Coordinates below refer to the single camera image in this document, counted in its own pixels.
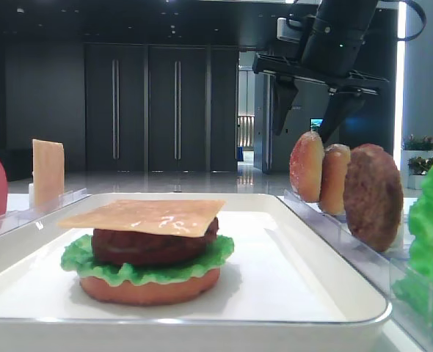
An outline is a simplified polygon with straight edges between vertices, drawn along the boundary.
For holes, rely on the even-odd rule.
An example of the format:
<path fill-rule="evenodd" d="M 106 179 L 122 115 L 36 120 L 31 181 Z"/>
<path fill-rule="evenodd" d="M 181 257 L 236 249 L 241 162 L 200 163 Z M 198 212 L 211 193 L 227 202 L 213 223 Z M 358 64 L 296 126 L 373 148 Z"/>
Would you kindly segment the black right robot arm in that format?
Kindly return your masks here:
<path fill-rule="evenodd" d="M 367 95 L 379 95 L 385 78 L 354 70 L 376 1 L 322 1 L 314 15 L 297 21 L 278 18 L 277 38 L 298 44 L 291 57 L 256 54 L 254 73 L 273 76 L 272 131 L 283 132 L 288 111 L 299 89 L 297 82 L 326 87 L 330 99 L 318 129 L 323 142 L 365 104 Z"/>

